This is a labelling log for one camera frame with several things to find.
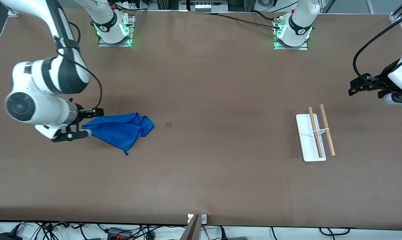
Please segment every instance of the wooden stick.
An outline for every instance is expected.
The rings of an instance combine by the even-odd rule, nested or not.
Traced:
[[[309,116],[311,117],[312,130],[316,131],[317,126],[315,125],[314,112],[312,111],[312,107],[309,107]],[[315,143],[317,144],[318,156],[320,158],[322,158],[323,150],[321,150],[320,138],[318,137],[318,132],[314,132],[314,138],[315,138]]]
[[[324,111],[324,105],[320,104],[320,108],[321,108],[321,115],[323,116],[324,128],[326,128],[326,135],[327,135],[327,141],[329,142],[330,152],[332,153],[332,156],[335,156],[336,153],[334,152],[334,146],[332,136],[330,134],[330,129],[327,129],[329,128],[329,123],[327,122],[326,111]]]

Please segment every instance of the round dark joint cap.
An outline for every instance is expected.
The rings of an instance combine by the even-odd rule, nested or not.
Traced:
[[[7,111],[15,119],[26,122],[35,112],[35,102],[26,93],[13,93],[7,99]]]

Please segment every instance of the brown tabletop surface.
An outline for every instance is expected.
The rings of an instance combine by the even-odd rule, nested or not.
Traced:
[[[97,138],[52,143],[3,106],[13,66],[56,56],[46,24],[20,14],[0,39],[0,219],[402,228],[402,107],[348,96],[355,53],[387,15],[319,15],[308,51],[274,50],[270,29],[196,12],[147,12],[133,46],[97,47],[67,9],[102,81],[108,115],[155,128],[129,155]],[[235,17],[267,24],[252,13]],[[402,55],[395,27],[359,58],[379,74]],[[96,82],[73,97],[96,104]],[[303,161],[296,114],[323,103],[337,156]]]

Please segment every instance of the red wire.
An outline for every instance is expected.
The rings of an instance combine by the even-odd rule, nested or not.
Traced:
[[[207,229],[205,229],[204,226],[202,226],[202,228],[204,228],[204,232],[205,232],[205,234],[207,235],[207,239],[210,240],[210,237],[208,236],[208,233],[207,233]]]

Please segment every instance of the white tray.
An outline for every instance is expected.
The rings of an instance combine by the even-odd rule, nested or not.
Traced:
[[[317,130],[320,129],[318,124],[317,114],[314,114],[315,125]],[[325,161],[326,153],[324,151],[324,144],[321,135],[318,135],[320,139],[321,151],[323,152],[323,157],[318,156],[317,144],[315,143],[314,132],[312,130],[311,117],[309,114],[298,114],[296,115],[297,129],[299,130],[300,144],[302,146],[303,160],[305,162],[314,161]]]

